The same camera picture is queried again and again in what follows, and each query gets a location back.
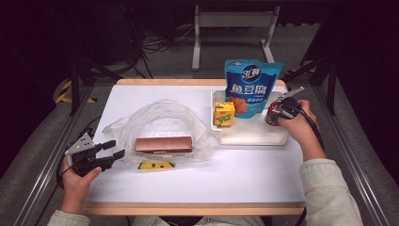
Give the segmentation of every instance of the yellow package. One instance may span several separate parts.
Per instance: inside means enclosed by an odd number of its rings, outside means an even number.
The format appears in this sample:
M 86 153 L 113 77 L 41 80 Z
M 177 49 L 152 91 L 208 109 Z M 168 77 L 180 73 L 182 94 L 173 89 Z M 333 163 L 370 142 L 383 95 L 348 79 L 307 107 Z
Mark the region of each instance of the yellow package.
M 218 128 L 231 127 L 232 120 L 234 119 L 234 103 L 225 102 L 215 103 L 214 125 Z

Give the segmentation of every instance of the blue snack bag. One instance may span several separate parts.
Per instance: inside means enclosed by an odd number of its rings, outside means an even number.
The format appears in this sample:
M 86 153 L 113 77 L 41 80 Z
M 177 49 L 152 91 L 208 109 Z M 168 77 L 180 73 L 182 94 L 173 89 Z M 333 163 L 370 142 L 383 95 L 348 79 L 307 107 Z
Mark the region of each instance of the blue snack bag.
M 226 60 L 226 101 L 234 102 L 234 117 L 250 119 L 263 112 L 281 69 L 282 63 L 262 63 L 255 59 Z

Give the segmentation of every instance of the white tray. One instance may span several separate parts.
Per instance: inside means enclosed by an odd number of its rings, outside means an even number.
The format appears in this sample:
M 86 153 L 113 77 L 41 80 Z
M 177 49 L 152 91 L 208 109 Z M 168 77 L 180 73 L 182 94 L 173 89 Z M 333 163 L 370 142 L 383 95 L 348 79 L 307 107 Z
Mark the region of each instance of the white tray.
M 216 102 L 225 102 L 225 90 L 211 90 L 211 124 L 214 136 L 225 145 L 284 145 L 288 140 L 288 132 L 282 126 L 271 126 L 264 116 L 267 108 L 282 91 L 272 91 L 262 114 L 256 114 L 251 119 L 234 118 L 232 127 L 217 128 L 214 125 Z

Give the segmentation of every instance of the sleeve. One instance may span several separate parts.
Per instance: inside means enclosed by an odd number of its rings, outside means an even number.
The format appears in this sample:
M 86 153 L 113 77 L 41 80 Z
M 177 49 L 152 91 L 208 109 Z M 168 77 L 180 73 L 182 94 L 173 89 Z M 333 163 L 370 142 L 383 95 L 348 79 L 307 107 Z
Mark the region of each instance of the sleeve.
M 47 226 L 88 226 L 90 219 L 83 215 L 68 214 L 56 210 Z
M 340 168 L 329 159 L 312 159 L 300 168 L 307 225 L 363 225 L 358 205 Z

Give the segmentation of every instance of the brown box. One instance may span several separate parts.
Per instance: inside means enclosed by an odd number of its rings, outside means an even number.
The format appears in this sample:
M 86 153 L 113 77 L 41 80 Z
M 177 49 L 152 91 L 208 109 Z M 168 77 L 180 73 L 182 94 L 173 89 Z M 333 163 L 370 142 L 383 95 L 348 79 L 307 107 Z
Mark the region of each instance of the brown box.
M 191 153 L 191 137 L 143 137 L 136 139 L 135 151 L 140 153 Z

